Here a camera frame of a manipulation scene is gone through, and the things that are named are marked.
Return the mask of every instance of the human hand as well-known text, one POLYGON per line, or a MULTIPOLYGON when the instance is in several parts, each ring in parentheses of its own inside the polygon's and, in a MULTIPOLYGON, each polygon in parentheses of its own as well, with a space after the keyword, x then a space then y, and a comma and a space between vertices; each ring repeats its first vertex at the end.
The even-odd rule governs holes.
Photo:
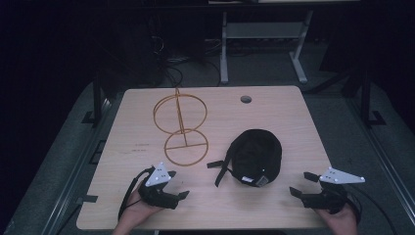
POLYGON ((129 234, 133 228, 142 224, 151 215, 163 210, 163 208, 153 207, 141 201, 141 197, 137 190, 140 185, 141 183, 132 191, 128 198, 127 207, 122 213, 122 216, 113 231, 113 235, 129 234))
POLYGON ((335 235, 357 235, 357 223, 354 211, 345 204, 341 211, 330 214, 328 210, 314 210, 326 222, 335 235))

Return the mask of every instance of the black strap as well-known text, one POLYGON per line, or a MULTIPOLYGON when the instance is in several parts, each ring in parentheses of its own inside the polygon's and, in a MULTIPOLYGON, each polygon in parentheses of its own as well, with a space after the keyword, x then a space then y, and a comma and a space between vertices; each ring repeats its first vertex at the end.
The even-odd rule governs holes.
POLYGON ((134 187, 135 187, 135 185, 137 184, 137 181, 138 181, 138 179, 141 177, 141 175, 143 175, 144 173, 150 173, 151 172, 151 168, 147 168, 147 169, 145 169, 145 170, 143 170, 143 171, 141 171, 138 175, 137 175, 137 177, 135 177, 135 178, 133 178, 132 179, 132 181, 131 181, 131 184, 130 184, 130 186, 128 187, 128 190, 127 190, 127 192, 125 193, 125 196, 124 196, 124 199, 122 200, 122 203, 121 203, 121 206, 119 207, 119 212, 118 212, 118 220, 121 218, 121 216, 122 216, 122 213, 124 212, 124 210, 126 209, 126 207, 127 207, 127 202, 128 202, 128 199, 129 199, 129 196, 131 195, 131 193, 132 193, 132 190, 134 189, 134 187))
POLYGON ((235 176, 234 173, 233 173, 233 171, 232 171, 232 169, 230 169, 228 167, 230 162, 231 162, 231 156, 230 155, 227 155, 226 158, 225 158, 225 161, 217 161, 217 162, 213 162, 213 163, 207 164, 207 168, 219 167, 219 166, 222 167, 222 169, 220 170, 219 174, 216 177, 216 180, 214 181, 214 185, 216 185, 216 187, 219 187, 220 180, 222 180, 223 175, 225 175, 225 173, 226 173, 227 170, 229 172, 231 172, 231 174, 233 176, 235 176))

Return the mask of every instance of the metal frame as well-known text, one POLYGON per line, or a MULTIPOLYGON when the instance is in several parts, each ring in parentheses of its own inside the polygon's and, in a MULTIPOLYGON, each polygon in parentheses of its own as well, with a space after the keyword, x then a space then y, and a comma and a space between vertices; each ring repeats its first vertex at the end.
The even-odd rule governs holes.
POLYGON ((309 10, 303 22, 290 23, 229 23, 227 13, 223 12, 222 21, 222 53, 220 55, 220 81, 229 82, 228 62, 226 57, 227 38, 297 38, 299 43, 295 51, 290 52, 297 77, 301 83, 307 83, 307 78, 300 63, 300 53, 308 32, 313 11, 309 10))
POLYGON ((94 94, 94 112, 87 112, 83 117, 82 123, 92 123, 92 127, 96 127, 102 117, 102 99, 101 99, 101 83, 98 75, 95 76, 92 81, 93 94, 94 94))
POLYGON ((94 143, 97 143, 99 141, 98 136, 101 133, 102 126, 105 124, 107 114, 111 106, 112 105, 110 104, 110 102, 106 99, 104 101, 104 104, 100 108, 102 112, 101 121, 98 121, 97 126, 95 128, 92 128, 92 132, 88 140, 85 142, 82 153, 76 160, 76 163, 73 166, 68 181, 66 182, 60 196, 58 197, 55 206, 52 210, 52 213, 50 214, 48 221, 43 227, 43 231, 41 234, 52 235, 56 234, 56 232, 58 231, 59 226, 61 225, 61 222, 64 218, 65 211, 69 206, 70 198, 72 197, 74 190, 76 188, 76 181, 78 180, 83 170, 83 167, 87 164, 88 157, 90 157, 95 151, 94 146, 96 145, 94 143))
POLYGON ((372 145, 373 150, 376 152, 379 164, 381 165, 381 168, 384 171, 389 184, 391 185, 395 194, 399 198, 402 207, 408 214, 408 217, 411 220, 412 224, 415 225, 415 199, 412 197, 411 193, 406 188, 405 183, 403 182, 402 178, 400 177, 399 173, 396 171, 396 169, 393 166, 393 163, 391 162, 391 157, 382 147, 382 144, 376 137, 372 128, 370 128, 370 126, 367 125, 366 120, 361 118, 360 110, 357 107, 357 105, 354 104, 354 102, 350 99, 347 100, 347 105, 349 106, 351 111, 354 111, 352 113, 356 118, 359 127, 363 130, 364 135, 372 145))

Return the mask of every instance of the black cable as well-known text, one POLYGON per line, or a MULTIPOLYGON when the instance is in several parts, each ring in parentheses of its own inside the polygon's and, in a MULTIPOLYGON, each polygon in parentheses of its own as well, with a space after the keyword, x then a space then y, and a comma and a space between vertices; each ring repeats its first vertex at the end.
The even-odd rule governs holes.
POLYGON ((235 41, 229 44, 228 48, 227 56, 229 57, 247 57, 254 54, 254 47, 249 45, 246 39, 235 41))
POLYGON ((350 192, 348 192, 348 194, 349 195, 351 195, 351 201, 354 203, 354 205, 356 206, 356 208, 357 208, 357 210, 358 210, 358 213, 359 213, 359 219, 361 218, 361 216, 362 216, 362 214, 363 214, 363 207, 362 207, 362 204, 360 203, 360 201, 357 199, 357 197, 354 195, 354 194, 352 194, 352 193, 350 193, 350 192))
POLYGON ((362 195, 364 195, 367 199, 369 199, 375 206, 376 206, 376 208, 378 208, 378 210, 382 213, 382 215, 385 217, 385 219, 387 220, 387 222, 388 222, 388 224, 389 224, 389 226, 390 226, 390 228, 391 228, 391 230, 392 230, 392 233, 393 234, 397 234, 396 233, 396 229, 394 228, 394 226, 393 226, 393 224, 392 224, 392 221, 391 221, 391 219, 388 217, 388 215, 387 215, 387 213, 384 211, 384 209, 382 209, 382 207, 372 198, 372 197, 370 197, 367 193, 365 193, 364 191, 362 191, 361 189, 359 189, 359 188, 357 188, 356 186, 354 186, 354 185, 351 185, 351 184, 348 184, 348 186, 350 186, 351 188, 353 188, 354 190, 356 190, 357 192, 359 192, 359 193, 361 193, 362 195))
MULTIPOLYGON (((190 62, 200 63, 199 60, 189 58, 189 59, 186 59, 186 60, 183 60, 183 61, 171 63, 171 66, 168 66, 168 68, 173 69, 173 66, 178 66, 178 65, 181 65, 181 64, 184 64, 184 63, 190 63, 190 62)), ((218 82, 216 83, 216 87, 220 86, 220 81, 221 80, 220 80, 220 70, 219 70, 219 68, 214 63, 209 62, 207 60, 203 60, 202 63, 206 63, 206 64, 209 64, 209 65, 213 66, 213 68, 216 70, 217 75, 218 75, 218 82)))
POLYGON ((122 213, 127 208, 127 202, 129 199, 129 196, 131 195, 132 190, 134 189, 135 185, 137 184, 138 179, 143 175, 144 173, 151 173, 152 169, 147 168, 143 171, 141 171, 135 178, 132 179, 131 184, 129 185, 127 192, 124 195, 124 199, 122 200, 121 206, 119 207, 118 212, 118 220, 121 218, 122 213))
POLYGON ((62 224, 61 228, 58 230, 58 232, 56 233, 57 235, 59 235, 62 230, 64 230, 64 228, 67 226, 68 222, 70 221, 70 219, 73 217, 73 215, 80 209, 80 205, 76 206, 76 208, 73 210, 73 212, 69 215, 69 217, 67 218, 67 220, 65 220, 64 224, 62 224))
MULTIPOLYGON (((221 42, 221 39, 218 39, 218 40, 220 40, 220 43, 217 46, 215 46, 213 48, 209 48, 205 51, 205 56, 206 57, 219 56, 221 54, 221 52, 222 52, 222 46, 221 46, 222 42, 221 42)), ((233 43, 233 41, 234 41, 234 39, 227 39, 226 40, 226 47, 229 48, 231 46, 231 44, 233 43)))
POLYGON ((183 72, 177 68, 174 67, 166 67, 164 74, 167 76, 167 78, 170 80, 171 86, 172 87, 177 87, 179 85, 181 85, 181 82, 183 80, 183 72), (179 81, 176 81, 176 79, 174 78, 174 76, 168 71, 168 70, 174 70, 177 71, 180 74, 180 78, 179 81))
POLYGON ((134 203, 132 203, 132 204, 130 204, 130 205, 128 205, 128 206, 126 206, 125 208, 127 209, 127 208, 129 208, 129 207, 131 207, 131 206, 133 206, 133 205, 135 205, 135 204, 138 204, 139 202, 141 202, 141 199, 139 199, 139 200, 135 201, 134 203))

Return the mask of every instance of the dark background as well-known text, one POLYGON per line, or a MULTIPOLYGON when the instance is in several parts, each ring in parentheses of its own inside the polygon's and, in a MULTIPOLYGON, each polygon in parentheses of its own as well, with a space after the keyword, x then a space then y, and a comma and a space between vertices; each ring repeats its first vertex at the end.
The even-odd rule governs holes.
MULTIPOLYGON (((152 41, 146 40, 153 33, 143 27, 146 18, 91 10, 105 2, 0 2, 0 230, 9 222, 76 98, 97 74, 104 78, 108 96, 128 87, 157 86, 162 79, 149 50, 152 41), (127 38, 135 38, 143 46, 131 52, 127 38), (129 53, 141 55, 137 61, 129 61, 132 67, 142 69, 140 75, 115 61, 99 44, 126 61, 129 53), (115 75, 121 79, 111 80, 115 75)), ((395 109, 415 132, 412 5, 403 0, 363 1, 357 10, 341 15, 333 9, 320 9, 307 40, 331 39, 322 65, 326 71, 340 72, 363 61, 372 79, 388 93, 395 109), (333 17, 337 20, 327 21, 333 17)), ((209 21, 199 17, 189 22, 189 18, 194 16, 165 14, 159 30, 172 47, 197 57, 203 51, 203 38, 218 37, 220 27, 209 24, 220 23, 220 14, 209 16, 209 21), (184 28, 193 30, 193 36, 184 28)))

